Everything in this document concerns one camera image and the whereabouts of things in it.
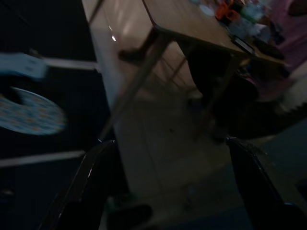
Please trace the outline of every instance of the table leg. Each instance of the table leg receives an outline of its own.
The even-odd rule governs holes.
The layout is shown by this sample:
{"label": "table leg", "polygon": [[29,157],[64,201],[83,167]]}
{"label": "table leg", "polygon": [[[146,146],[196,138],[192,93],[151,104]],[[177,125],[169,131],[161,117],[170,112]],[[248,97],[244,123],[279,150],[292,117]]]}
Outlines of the table leg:
{"label": "table leg", "polygon": [[180,64],[178,65],[178,67],[174,70],[172,76],[167,80],[166,86],[168,86],[176,77],[176,75],[179,73],[179,71],[181,70],[182,66],[184,65],[184,63],[186,63],[186,57],[184,57],[182,59],[182,61],[180,62]]}
{"label": "table leg", "polygon": [[96,14],[98,13],[100,6],[102,5],[103,2],[104,2],[104,0],[98,0],[97,4],[94,7],[93,13],[90,17],[90,20],[88,22],[89,24],[91,24],[93,22],[94,18],[96,17]]}
{"label": "table leg", "polygon": [[104,126],[102,133],[100,134],[99,140],[103,140],[105,136],[109,133],[112,126],[121,115],[124,108],[133,100],[134,95],[140,89],[147,76],[151,72],[152,68],[155,66],[156,62],[160,59],[164,51],[166,50],[169,43],[172,42],[172,37],[160,34],[159,38],[154,44],[150,55],[146,58],[138,72],[136,73],[132,83],[127,88],[125,93],[121,96],[119,103],[115,106],[112,111],[111,117],[109,118],[107,124]]}
{"label": "table leg", "polygon": [[194,139],[197,140],[197,138],[205,131],[205,128],[207,127],[211,117],[212,117],[212,108],[217,99],[224,93],[225,89],[227,88],[233,74],[236,72],[236,70],[239,68],[241,61],[243,58],[238,55],[232,55],[232,58],[230,60],[230,63],[228,64],[226,73],[223,78],[223,82],[221,86],[219,87],[216,94],[213,96],[212,100],[210,101],[209,105],[206,108],[206,111],[204,115],[202,116],[201,125],[197,128]]}

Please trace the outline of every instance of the leg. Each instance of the leg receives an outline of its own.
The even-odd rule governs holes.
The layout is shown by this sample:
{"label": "leg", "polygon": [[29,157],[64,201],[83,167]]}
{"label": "leg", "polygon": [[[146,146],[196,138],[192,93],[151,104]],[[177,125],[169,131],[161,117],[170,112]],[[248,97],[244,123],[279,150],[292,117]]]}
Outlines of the leg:
{"label": "leg", "polygon": [[169,85],[170,82],[174,81],[174,78],[179,73],[179,71],[181,70],[182,66],[186,63],[186,61],[187,61],[186,57],[188,57],[190,52],[196,48],[196,46],[194,44],[190,44],[188,42],[177,41],[177,43],[178,43],[179,47],[181,48],[181,50],[183,51],[183,54],[184,54],[185,57],[179,63],[178,67],[174,70],[172,76],[169,78],[169,80],[167,81],[166,85]]}
{"label": "leg", "polygon": [[149,32],[148,36],[146,37],[146,40],[138,49],[133,50],[121,50],[118,53],[118,57],[122,61],[143,61],[146,57],[146,53],[149,50],[149,48],[156,42],[156,40],[159,37],[159,33],[152,28]]}
{"label": "leg", "polygon": [[201,100],[189,100],[189,104],[192,107],[194,107],[193,105],[197,108],[204,107],[213,96],[215,81],[226,72],[231,56],[227,52],[196,47],[188,54],[186,53],[186,57],[193,81],[203,95]]}
{"label": "leg", "polygon": [[224,75],[223,83],[220,86],[218,92],[213,97],[213,99],[209,102],[205,114],[203,115],[202,123],[195,133],[194,136],[195,139],[197,139],[200,136],[200,134],[203,133],[204,129],[206,128],[206,125],[209,123],[213,112],[213,106],[215,105],[217,100],[221,97],[221,95],[223,95],[223,93],[225,92],[233,74],[238,69],[241,60],[242,58],[239,56],[232,56],[230,63],[228,64],[226,73]]}
{"label": "leg", "polygon": [[138,70],[138,72],[135,75],[134,80],[130,84],[130,86],[127,88],[124,95],[121,97],[121,101],[116,105],[114,111],[112,111],[111,117],[108,120],[107,124],[105,125],[99,139],[103,140],[103,138],[109,133],[112,126],[120,116],[121,112],[124,110],[125,106],[127,106],[132,100],[134,95],[137,93],[139,88],[142,86],[144,81],[146,80],[148,74],[152,70],[152,68],[155,66],[156,62],[159,60],[159,58],[164,53],[165,49],[167,48],[168,44],[172,41],[172,38],[160,34],[158,37],[158,40],[156,41],[153,50],[151,51],[149,57],[145,60],[145,62],[142,64],[141,68]]}
{"label": "leg", "polygon": [[90,17],[89,24],[91,24],[93,22],[93,20],[96,17],[96,15],[97,15],[97,13],[98,13],[98,11],[99,11],[103,2],[104,2],[104,0],[98,0],[97,4],[94,7],[93,13]]}
{"label": "leg", "polygon": [[258,95],[257,87],[253,83],[234,74],[223,95],[216,100],[213,106],[213,115],[217,125],[227,127],[231,115],[248,102],[256,100]]}

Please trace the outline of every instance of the shoe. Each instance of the shoe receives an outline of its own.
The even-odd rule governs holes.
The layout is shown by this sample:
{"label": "shoe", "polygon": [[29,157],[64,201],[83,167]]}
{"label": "shoe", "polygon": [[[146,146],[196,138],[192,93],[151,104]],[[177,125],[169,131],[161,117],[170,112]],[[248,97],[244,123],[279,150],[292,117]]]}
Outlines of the shoe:
{"label": "shoe", "polygon": [[126,62],[142,62],[146,58],[146,54],[137,49],[121,50],[118,53],[118,58]]}

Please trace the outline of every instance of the black phone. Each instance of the black phone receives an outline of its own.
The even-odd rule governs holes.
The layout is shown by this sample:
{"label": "black phone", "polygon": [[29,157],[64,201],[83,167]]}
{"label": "black phone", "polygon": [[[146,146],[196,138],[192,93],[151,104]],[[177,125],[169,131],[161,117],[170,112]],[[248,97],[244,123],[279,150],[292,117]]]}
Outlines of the black phone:
{"label": "black phone", "polygon": [[231,39],[231,42],[235,44],[237,47],[239,47],[240,49],[243,49],[245,52],[252,54],[252,55],[255,54],[255,49],[250,44],[243,41],[239,37],[233,36]]}

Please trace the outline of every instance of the tabletop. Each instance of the tabletop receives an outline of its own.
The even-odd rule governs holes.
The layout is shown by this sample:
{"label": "tabletop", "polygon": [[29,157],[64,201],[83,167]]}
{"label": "tabletop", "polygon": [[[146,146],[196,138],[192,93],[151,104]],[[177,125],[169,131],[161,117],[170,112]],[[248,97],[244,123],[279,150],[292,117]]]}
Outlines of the tabletop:
{"label": "tabletop", "polygon": [[[225,49],[232,53],[248,55],[231,42],[227,29],[214,16],[205,15],[198,5],[189,0],[143,0],[155,29],[178,39],[191,40],[210,48]],[[266,61],[283,63],[267,56],[256,47],[256,56]]]}

